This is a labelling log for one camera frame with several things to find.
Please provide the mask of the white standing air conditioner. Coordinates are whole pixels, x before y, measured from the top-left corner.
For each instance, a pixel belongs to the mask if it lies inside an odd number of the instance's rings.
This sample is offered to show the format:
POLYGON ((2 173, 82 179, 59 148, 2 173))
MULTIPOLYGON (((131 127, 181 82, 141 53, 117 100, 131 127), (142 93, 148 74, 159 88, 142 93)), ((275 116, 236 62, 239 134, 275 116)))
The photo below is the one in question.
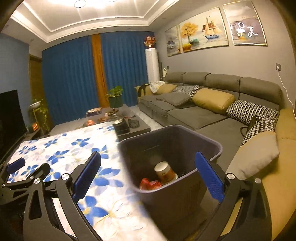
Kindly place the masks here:
POLYGON ((149 83, 160 80, 159 77, 159 61, 156 48, 145 49, 145 59, 147 65, 147 76, 149 83))

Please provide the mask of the potted green plant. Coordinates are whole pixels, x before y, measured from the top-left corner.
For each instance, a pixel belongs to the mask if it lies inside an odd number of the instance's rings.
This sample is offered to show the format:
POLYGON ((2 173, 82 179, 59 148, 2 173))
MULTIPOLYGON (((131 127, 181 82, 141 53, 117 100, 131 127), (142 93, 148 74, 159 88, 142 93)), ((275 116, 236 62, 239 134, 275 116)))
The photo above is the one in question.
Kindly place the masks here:
POLYGON ((109 90, 109 92, 107 92, 106 96, 108 97, 109 105, 111 108, 119 108, 123 106, 122 93, 123 88, 120 85, 112 88, 111 90, 109 90))

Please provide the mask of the sailboat tree painting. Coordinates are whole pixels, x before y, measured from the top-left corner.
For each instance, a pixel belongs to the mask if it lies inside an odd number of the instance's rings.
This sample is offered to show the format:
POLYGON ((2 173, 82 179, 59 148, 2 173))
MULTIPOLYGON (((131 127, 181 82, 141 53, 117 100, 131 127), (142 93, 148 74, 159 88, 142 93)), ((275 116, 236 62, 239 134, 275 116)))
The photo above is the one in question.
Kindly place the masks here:
POLYGON ((179 23, 183 52, 229 45, 219 7, 197 14, 179 23))

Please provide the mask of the plant on left stand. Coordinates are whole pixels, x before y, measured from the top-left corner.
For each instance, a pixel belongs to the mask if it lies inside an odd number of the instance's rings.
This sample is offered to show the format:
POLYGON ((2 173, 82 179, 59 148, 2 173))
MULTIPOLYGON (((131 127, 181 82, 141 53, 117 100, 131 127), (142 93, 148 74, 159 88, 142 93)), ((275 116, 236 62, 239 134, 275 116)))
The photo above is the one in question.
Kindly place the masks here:
POLYGON ((50 127, 48 124, 49 110, 43 99, 33 99, 28 107, 29 117, 34 118, 44 135, 49 135, 50 127))

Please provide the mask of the dark coffee table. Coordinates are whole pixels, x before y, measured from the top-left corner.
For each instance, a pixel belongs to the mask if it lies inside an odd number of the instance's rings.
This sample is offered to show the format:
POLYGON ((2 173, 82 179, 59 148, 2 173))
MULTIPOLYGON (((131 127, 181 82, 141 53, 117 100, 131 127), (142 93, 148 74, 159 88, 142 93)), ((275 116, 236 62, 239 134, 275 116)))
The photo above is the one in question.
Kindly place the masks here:
MULTIPOLYGON (((77 120, 69 121, 66 123, 62 123, 59 125, 56 125, 50 132, 50 136, 66 133, 69 131, 77 130, 82 128, 84 131, 89 130, 89 128, 86 126, 86 123, 88 120, 93 120, 96 123, 97 127, 107 127, 112 126, 112 123, 110 121, 100 123, 100 119, 104 117, 105 113, 107 113, 110 110, 110 108, 104 108, 102 110, 102 114, 99 115, 93 115, 85 118, 80 118, 77 120)), ((119 141, 124 140, 126 138, 131 138, 136 135, 141 135, 143 133, 148 133, 151 131, 151 127, 147 125, 135 112, 135 110, 132 110, 132 108, 129 108, 125 104, 119 108, 119 114, 121 114, 124 118, 126 123, 128 124, 128 119, 132 118, 132 120, 138 120, 139 126, 137 128, 129 128, 130 131, 128 133, 124 133, 119 135, 119 141)))

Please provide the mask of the white cloth on sofa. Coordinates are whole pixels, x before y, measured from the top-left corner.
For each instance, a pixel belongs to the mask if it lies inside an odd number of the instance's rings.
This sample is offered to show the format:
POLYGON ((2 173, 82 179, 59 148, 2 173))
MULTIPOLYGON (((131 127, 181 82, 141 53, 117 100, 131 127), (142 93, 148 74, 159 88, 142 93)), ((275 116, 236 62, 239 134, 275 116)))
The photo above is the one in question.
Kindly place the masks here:
POLYGON ((165 84, 164 81, 151 82, 149 84, 149 88, 150 88, 151 92, 155 94, 155 93, 157 93, 158 89, 164 84, 165 84))

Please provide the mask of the black white patterned cushion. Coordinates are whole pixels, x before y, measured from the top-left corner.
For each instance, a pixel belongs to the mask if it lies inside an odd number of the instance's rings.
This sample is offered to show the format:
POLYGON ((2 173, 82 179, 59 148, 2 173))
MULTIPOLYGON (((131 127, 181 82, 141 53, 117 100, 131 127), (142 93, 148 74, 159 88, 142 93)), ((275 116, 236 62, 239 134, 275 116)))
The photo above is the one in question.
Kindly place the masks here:
POLYGON ((193 97, 200 90, 199 85, 177 86, 172 93, 180 93, 193 97))

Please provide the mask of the mustard cushion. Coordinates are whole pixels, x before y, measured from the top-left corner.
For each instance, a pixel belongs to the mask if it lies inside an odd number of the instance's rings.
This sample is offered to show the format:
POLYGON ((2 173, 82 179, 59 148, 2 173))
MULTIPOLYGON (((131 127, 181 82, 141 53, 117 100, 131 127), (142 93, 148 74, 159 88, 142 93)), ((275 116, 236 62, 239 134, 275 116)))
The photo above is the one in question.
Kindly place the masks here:
POLYGON ((227 108, 236 101, 234 95, 209 88, 200 89, 192 98, 196 106, 225 115, 227 108))
POLYGON ((165 93, 171 93, 176 87, 177 85, 166 83, 158 88, 156 94, 161 95, 165 93))

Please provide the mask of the orange curtain strip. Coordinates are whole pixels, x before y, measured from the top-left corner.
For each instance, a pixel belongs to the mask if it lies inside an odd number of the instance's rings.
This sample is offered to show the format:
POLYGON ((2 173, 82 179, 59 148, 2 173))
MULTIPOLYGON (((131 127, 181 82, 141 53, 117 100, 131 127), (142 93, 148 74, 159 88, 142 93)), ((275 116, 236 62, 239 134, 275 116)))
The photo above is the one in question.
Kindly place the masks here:
POLYGON ((96 82, 99 103, 102 108, 107 108, 109 107, 109 102, 107 97, 107 84, 106 84, 106 77, 104 72, 101 38, 99 34, 95 34, 91 36, 91 45, 92 45, 95 82, 96 82))

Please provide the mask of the grey sectional sofa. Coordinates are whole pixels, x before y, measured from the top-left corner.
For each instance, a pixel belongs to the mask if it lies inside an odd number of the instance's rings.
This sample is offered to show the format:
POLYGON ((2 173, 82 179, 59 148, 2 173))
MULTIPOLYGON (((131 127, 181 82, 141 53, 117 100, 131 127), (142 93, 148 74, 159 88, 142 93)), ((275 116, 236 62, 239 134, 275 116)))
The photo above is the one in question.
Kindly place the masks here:
POLYGON ((136 87, 139 109, 162 126, 181 125, 222 145, 218 164, 263 181, 272 240, 295 240, 295 117, 273 82, 208 72, 174 72, 136 87))

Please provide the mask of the far mustard cushion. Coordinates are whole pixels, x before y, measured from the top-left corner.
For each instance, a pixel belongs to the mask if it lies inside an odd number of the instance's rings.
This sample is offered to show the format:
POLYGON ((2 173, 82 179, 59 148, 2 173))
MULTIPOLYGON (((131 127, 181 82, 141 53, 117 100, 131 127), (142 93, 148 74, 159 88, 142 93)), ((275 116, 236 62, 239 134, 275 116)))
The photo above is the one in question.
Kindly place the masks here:
POLYGON ((166 83, 158 88, 156 94, 161 95, 165 93, 171 93, 176 87, 177 85, 166 83))

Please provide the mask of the white red paper cup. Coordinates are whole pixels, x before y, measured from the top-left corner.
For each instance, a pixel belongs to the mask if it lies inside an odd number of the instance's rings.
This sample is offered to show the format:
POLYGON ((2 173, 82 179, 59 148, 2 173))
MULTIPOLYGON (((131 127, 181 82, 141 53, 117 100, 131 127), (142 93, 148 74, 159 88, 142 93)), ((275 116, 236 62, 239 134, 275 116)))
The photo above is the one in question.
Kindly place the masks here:
POLYGON ((176 181, 178 178, 178 175, 172 170, 170 164, 165 161, 156 164, 154 171, 158 175, 162 185, 176 181))

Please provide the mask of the grey plastic trash bin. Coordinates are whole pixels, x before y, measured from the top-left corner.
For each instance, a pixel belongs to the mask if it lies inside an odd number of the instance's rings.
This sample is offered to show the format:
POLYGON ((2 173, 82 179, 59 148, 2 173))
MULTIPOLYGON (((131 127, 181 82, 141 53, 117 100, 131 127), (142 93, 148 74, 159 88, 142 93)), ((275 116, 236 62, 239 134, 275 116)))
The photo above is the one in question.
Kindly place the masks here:
POLYGON ((183 126, 171 125, 119 143, 132 190, 168 240, 184 240, 206 220, 200 203, 206 186, 195 166, 201 152, 216 162, 222 145, 183 126))

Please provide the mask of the red white plastic bag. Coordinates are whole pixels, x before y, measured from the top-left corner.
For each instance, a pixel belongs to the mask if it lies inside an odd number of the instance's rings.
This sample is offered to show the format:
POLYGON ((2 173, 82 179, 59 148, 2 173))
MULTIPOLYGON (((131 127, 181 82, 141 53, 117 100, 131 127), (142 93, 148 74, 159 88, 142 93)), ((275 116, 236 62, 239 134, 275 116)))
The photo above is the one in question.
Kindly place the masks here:
POLYGON ((158 180, 150 181, 148 178, 143 178, 139 184, 140 190, 156 190, 161 188, 162 184, 158 180))

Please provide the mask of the grey cushion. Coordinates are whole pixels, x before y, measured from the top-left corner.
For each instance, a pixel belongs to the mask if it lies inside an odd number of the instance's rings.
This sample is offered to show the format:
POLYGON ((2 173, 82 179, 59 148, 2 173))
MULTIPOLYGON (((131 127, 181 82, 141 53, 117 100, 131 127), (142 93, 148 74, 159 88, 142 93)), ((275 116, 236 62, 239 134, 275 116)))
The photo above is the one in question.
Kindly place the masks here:
POLYGON ((189 95, 181 93, 165 93, 157 97, 157 100, 165 101, 175 107, 181 106, 188 102, 190 99, 189 95))

